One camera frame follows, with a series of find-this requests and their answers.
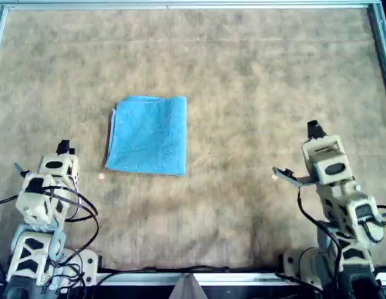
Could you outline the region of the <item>cream left gripper body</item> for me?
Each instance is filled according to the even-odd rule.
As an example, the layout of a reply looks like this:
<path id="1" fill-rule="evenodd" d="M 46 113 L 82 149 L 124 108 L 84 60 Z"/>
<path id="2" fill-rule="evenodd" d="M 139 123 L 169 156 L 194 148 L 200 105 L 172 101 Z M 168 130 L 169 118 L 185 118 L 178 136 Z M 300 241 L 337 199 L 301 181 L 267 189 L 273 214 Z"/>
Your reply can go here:
<path id="1" fill-rule="evenodd" d="M 39 165 L 40 173 L 50 174 L 64 184 L 77 184 L 79 170 L 78 157 L 68 153 L 45 155 Z"/>

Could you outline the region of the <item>cream right gripper body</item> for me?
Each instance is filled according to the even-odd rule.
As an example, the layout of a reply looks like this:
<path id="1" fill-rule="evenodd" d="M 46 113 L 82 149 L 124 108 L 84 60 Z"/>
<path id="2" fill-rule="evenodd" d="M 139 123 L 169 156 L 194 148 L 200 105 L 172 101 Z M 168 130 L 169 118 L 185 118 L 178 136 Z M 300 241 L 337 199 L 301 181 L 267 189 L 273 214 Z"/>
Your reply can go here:
<path id="1" fill-rule="evenodd" d="M 327 135 L 302 145 L 308 173 L 320 185 L 351 180 L 351 167 L 341 138 Z"/>

